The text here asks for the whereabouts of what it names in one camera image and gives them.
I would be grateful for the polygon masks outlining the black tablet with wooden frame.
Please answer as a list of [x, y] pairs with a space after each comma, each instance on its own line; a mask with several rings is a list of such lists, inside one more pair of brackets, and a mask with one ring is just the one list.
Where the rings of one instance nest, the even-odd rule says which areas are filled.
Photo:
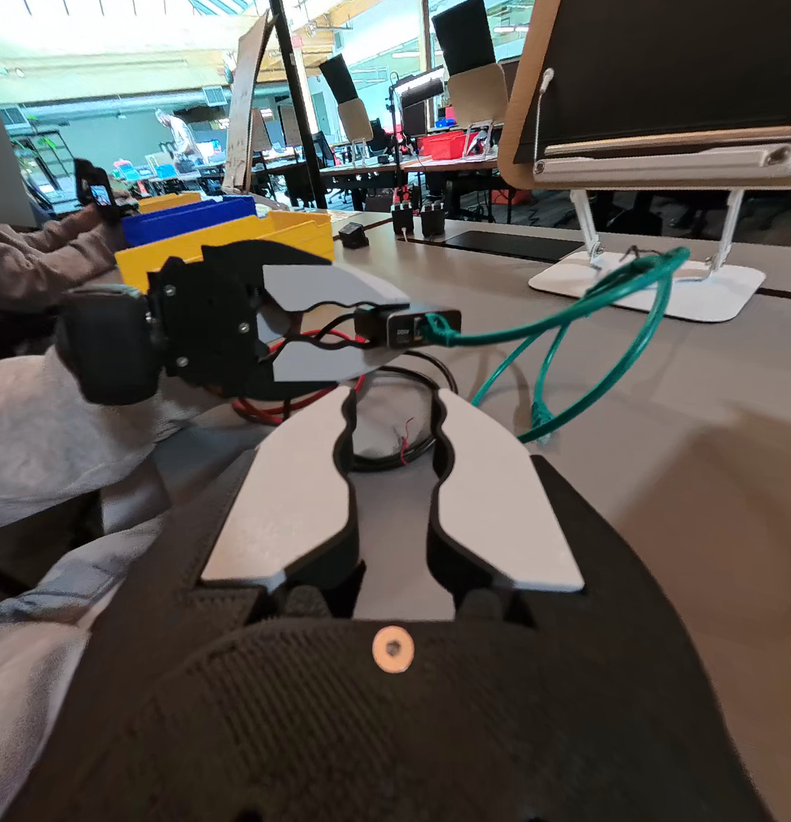
[[498, 168], [519, 189], [791, 190], [791, 2], [534, 2]]
[[372, 140], [372, 127], [364, 102], [360, 99], [343, 54], [337, 54], [319, 65], [337, 104], [340, 124], [349, 141], [350, 163], [357, 166], [365, 159]]
[[442, 49], [455, 120], [465, 130], [462, 156], [487, 159], [493, 130], [504, 123], [508, 95], [484, 2], [460, 2], [431, 22]]

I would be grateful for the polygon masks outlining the grey desk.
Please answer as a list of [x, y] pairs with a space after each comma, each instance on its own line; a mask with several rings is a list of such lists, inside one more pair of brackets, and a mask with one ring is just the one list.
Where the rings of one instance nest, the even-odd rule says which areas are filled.
[[[465, 333], [524, 325], [565, 307], [533, 292], [543, 266], [396, 240], [381, 218], [369, 247], [336, 260], [423, 303], [458, 307]], [[767, 275], [736, 319], [666, 320], [612, 391], [532, 447], [647, 565], [686, 624], [735, 743], [778, 820], [791, 820], [791, 248], [738, 246], [732, 260]], [[547, 378], [553, 411], [593, 387], [643, 317], [604, 309], [574, 325]], [[428, 397], [386, 375], [363, 396], [356, 447], [391, 452], [403, 424], [427, 426]], [[195, 496], [266, 428], [229, 407], [155, 449], [169, 497]], [[368, 570], [356, 615], [449, 620], [451, 597], [424, 559], [431, 460], [355, 481]]]

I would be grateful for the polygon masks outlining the black metal post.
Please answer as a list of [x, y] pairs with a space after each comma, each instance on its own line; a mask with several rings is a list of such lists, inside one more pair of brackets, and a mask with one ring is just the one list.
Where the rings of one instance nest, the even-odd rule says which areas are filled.
[[285, 70], [289, 94], [292, 99], [299, 136], [302, 139], [301, 147], [303, 159], [308, 171], [308, 180], [318, 209], [327, 208], [326, 192], [321, 179], [321, 170], [318, 166], [318, 157], [312, 138], [312, 128], [309, 114], [312, 109], [307, 87], [307, 76], [300, 49], [294, 47], [289, 28], [288, 15], [283, 1], [269, 1], [271, 15], [275, 20], [275, 30], [280, 48], [281, 61]]

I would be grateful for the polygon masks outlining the far wooden table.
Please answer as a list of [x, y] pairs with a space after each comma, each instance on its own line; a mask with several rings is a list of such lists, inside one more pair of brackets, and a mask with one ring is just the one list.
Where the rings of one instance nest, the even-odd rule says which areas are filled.
[[325, 168], [320, 175], [325, 189], [349, 191], [355, 211], [390, 211], [385, 194], [394, 193], [404, 182], [441, 200], [451, 220], [494, 222], [493, 192], [503, 191], [506, 221], [511, 221], [515, 190], [499, 175], [496, 158], [420, 158], [402, 164], [374, 161]]

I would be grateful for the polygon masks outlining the black desk mat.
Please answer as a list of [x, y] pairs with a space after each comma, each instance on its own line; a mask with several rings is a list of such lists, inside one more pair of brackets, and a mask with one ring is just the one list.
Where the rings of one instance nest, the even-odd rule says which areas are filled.
[[554, 264], [585, 248], [583, 241], [471, 230], [440, 243], [442, 247]]

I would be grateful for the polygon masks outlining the blue plastic bin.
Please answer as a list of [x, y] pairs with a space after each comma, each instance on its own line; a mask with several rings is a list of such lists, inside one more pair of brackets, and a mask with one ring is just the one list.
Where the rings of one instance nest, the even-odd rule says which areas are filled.
[[162, 211], [124, 217], [121, 227], [129, 247], [140, 247], [246, 217], [257, 217], [251, 197], [200, 200]]

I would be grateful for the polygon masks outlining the white monitor stand base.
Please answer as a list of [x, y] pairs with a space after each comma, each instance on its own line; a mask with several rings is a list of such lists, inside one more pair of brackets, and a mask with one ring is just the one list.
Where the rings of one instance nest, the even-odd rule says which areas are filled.
[[[665, 315], [701, 323], [727, 322], [735, 318], [758, 291], [766, 276], [756, 269], [727, 262], [745, 190], [730, 190], [728, 210], [718, 251], [706, 262], [684, 262], [670, 280], [671, 293]], [[605, 252], [595, 228], [585, 190], [570, 191], [585, 243], [528, 282], [531, 289], [568, 298], [581, 298], [625, 264], [643, 259], [647, 251], [636, 246], [626, 252]]]

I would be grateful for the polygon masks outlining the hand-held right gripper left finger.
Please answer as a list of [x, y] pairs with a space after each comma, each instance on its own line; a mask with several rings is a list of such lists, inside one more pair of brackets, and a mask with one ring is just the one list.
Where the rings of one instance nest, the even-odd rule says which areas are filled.
[[357, 395], [337, 387], [256, 449], [202, 569], [202, 588], [275, 595], [311, 586], [349, 616], [363, 580], [349, 474]]

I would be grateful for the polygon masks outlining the person's left forearm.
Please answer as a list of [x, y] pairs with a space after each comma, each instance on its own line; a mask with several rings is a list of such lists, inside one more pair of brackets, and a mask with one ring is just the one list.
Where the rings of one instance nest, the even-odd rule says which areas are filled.
[[88, 403], [50, 348], [0, 360], [0, 528], [127, 478], [222, 400], [161, 377], [142, 403]]

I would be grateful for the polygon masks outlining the black ethernet adapter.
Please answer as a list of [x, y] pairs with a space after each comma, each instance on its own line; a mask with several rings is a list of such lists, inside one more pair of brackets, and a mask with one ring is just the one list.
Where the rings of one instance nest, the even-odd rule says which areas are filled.
[[459, 309], [411, 303], [399, 307], [359, 307], [353, 314], [355, 333], [374, 347], [407, 350], [430, 345], [427, 314], [446, 320], [453, 331], [461, 331]]

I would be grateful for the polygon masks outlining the yellow plastic bin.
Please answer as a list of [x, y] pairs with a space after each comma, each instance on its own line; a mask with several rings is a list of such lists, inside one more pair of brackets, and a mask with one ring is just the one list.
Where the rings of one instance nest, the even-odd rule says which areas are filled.
[[182, 191], [169, 193], [157, 197], [148, 197], [138, 201], [139, 214], [152, 214], [182, 206], [192, 205], [202, 201], [200, 191]]
[[119, 252], [115, 261], [123, 283], [146, 290], [148, 274], [159, 271], [171, 257], [184, 262], [198, 262], [202, 259], [204, 247], [248, 240], [278, 242], [330, 262], [336, 258], [331, 221], [327, 214], [270, 211], [262, 218], [257, 215], [244, 217], [129, 248]]

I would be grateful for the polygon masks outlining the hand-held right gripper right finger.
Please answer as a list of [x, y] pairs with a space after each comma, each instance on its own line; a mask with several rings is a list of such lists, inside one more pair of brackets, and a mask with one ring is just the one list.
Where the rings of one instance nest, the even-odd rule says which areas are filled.
[[534, 465], [500, 423], [449, 389], [431, 402], [435, 437], [428, 569], [459, 611], [485, 590], [580, 594], [586, 581]]

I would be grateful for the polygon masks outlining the tall cardboard sheet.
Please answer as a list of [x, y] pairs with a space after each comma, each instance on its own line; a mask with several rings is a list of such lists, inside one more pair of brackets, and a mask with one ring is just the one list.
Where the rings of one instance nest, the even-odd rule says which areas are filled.
[[249, 190], [253, 161], [253, 94], [273, 25], [274, 18], [265, 12], [238, 41], [229, 103], [226, 166], [222, 181], [222, 190], [227, 195]]

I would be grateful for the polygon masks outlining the red plastic bin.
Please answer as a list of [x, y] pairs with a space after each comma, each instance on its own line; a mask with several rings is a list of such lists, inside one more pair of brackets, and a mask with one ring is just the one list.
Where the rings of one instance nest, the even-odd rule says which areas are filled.
[[451, 161], [464, 155], [465, 132], [434, 132], [417, 139], [419, 157], [432, 161]]

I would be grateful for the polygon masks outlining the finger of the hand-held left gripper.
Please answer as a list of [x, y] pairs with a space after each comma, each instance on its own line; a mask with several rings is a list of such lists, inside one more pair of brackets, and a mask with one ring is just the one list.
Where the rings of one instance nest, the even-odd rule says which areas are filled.
[[321, 305], [407, 307], [395, 285], [352, 266], [264, 265], [264, 288], [285, 312], [309, 313]]
[[277, 383], [343, 383], [373, 372], [387, 363], [387, 348], [362, 348], [344, 340], [340, 346], [322, 347], [296, 340], [285, 344], [272, 362]]

